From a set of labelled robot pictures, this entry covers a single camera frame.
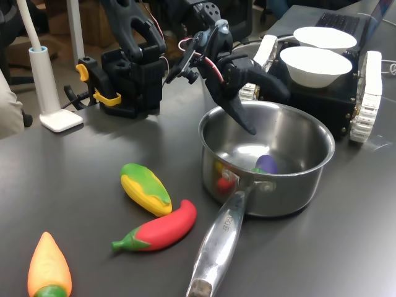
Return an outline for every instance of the orange carrot toy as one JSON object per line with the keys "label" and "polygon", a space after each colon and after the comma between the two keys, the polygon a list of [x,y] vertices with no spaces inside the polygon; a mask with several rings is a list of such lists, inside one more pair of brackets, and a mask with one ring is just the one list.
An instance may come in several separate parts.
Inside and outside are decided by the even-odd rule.
{"label": "orange carrot toy", "polygon": [[72,277],[66,260],[48,232],[44,232],[30,262],[29,297],[69,297]]}

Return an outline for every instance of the handle hole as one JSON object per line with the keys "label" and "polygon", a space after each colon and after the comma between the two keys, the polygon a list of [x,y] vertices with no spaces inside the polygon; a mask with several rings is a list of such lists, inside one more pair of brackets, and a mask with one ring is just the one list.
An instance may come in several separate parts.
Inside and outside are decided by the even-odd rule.
{"label": "handle hole", "polygon": [[129,6],[129,0],[117,0],[117,3],[123,7]]}

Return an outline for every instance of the yellow clamp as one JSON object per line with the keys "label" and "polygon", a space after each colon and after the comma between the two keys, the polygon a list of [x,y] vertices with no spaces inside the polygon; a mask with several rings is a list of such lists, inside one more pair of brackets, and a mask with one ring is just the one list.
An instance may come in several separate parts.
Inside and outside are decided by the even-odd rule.
{"label": "yellow clamp", "polygon": [[75,69],[80,73],[80,80],[86,82],[89,79],[89,73],[85,65],[78,64]]}
{"label": "yellow clamp", "polygon": [[107,105],[107,106],[114,106],[114,105],[117,105],[117,104],[120,104],[120,103],[121,103],[121,95],[120,95],[119,93],[117,93],[117,97],[116,97],[116,98],[109,99],[109,98],[106,98],[106,97],[102,96],[102,95],[98,92],[98,90],[95,90],[95,91],[96,91],[96,92],[95,92],[95,94],[93,94],[93,97],[94,97],[96,100],[102,102],[104,105]]}

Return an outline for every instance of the white bowl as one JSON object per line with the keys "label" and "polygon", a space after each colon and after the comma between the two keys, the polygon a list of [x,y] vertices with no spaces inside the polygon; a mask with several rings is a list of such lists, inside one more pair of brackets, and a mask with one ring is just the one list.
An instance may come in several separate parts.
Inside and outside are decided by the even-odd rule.
{"label": "white bowl", "polygon": [[280,52],[290,77],[309,88],[324,88],[352,70],[352,63],[327,49],[294,46]]}
{"label": "white bowl", "polygon": [[315,46],[342,54],[357,44],[356,38],[333,28],[304,27],[295,30],[295,38],[303,46]]}

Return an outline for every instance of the pot rim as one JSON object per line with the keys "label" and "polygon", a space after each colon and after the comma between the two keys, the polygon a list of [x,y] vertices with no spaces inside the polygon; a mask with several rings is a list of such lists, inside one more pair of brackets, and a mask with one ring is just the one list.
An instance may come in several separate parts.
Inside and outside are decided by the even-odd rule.
{"label": "pot rim", "polygon": [[226,163],[227,165],[232,166],[232,168],[236,168],[244,173],[249,173],[249,174],[253,174],[254,176],[273,176],[273,177],[280,177],[280,176],[299,176],[299,175],[304,175],[313,171],[316,171],[320,168],[322,168],[324,165],[327,164],[327,162],[329,162],[331,160],[331,158],[334,155],[334,151],[335,151],[335,141],[334,141],[334,137],[333,135],[330,133],[330,131],[328,130],[328,128],[322,123],[320,122],[317,118],[311,116],[310,114],[306,113],[305,111],[299,110],[297,108],[288,106],[288,105],[284,105],[284,104],[279,104],[279,103],[272,103],[272,102],[267,102],[267,101],[244,101],[241,102],[242,105],[264,105],[264,106],[268,106],[270,108],[284,108],[286,110],[290,110],[293,111],[295,113],[298,113],[302,116],[304,116],[305,118],[308,118],[309,120],[311,120],[313,123],[316,123],[317,126],[323,130],[325,136],[327,136],[327,138],[329,139],[330,142],[330,148],[329,151],[327,152],[327,156],[324,158],[323,161],[321,161],[318,165],[316,165],[315,167],[312,167],[308,170],[305,171],[300,171],[300,172],[296,172],[296,173],[287,173],[287,174],[270,174],[270,173],[256,173],[250,170],[246,170],[242,167],[236,166],[226,160],[224,160],[223,158],[219,157],[206,143],[205,139],[204,139],[204,127],[205,125],[208,123],[208,121],[210,120],[211,117],[213,117],[214,115],[218,114],[218,113],[225,113],[225,111],[220,107],[217,106],[215,108],[213,108],[212,110],[208,111],[200,120],[199,125],[198,125],[198,132],[199,132],[199,137],[200,140],[202,142],[202,145],[217,159],[220,160],[223,163]]}

